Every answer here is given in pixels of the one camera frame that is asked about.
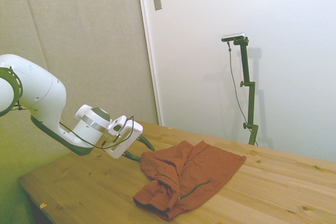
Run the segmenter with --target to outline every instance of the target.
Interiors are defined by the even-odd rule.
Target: towel
[[[191,211],[214,196],[245,162],[204,141],[187,141],[141,155],[140,167],[153,181],[134,195],[134,202],[164,220]]]

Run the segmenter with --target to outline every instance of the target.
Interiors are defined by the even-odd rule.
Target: light switch
[[[155,7],[155,10],[161,10],[162,9],[161,0],[154,0],[154,7]]]

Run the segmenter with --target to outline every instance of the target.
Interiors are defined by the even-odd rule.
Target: wooden table
[[[201,207],[170,223],[336,223],[336,163],[222,140],[148,123],[156,150],[183,140],[247,156],[233,178]],[[141,155],[146,147],[129,149]],[[150,181],[138,162],[101,150],[68,154],[21,178],[20,184],[53,223],[166,223],[136,206],[132,196]]]

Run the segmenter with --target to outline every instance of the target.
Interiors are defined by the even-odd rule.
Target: white wall
[[[162,124],[247,143],[227,44],[245,32],[260,146],[336,161],[336,0],[143,0]],[[236,83],[243,78],[233,48]],[[247,114],[248,89],[238,89]]]

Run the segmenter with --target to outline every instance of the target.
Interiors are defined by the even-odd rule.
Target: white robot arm
[[[116,137],[105,151],[119,158],[143,131],[139,123],[127,120],[126,116],[111,120],[106,111],[88,105],[76,112],[78,124],[72,131],[61,127],[60,117],[66,103],[63,83],[20,56],[1,55],[0,117],[16,103],[19,109],[23,106],[30,111],[30,119],[39,129],[78,155],[89,154],[103,133],[109,132]]]

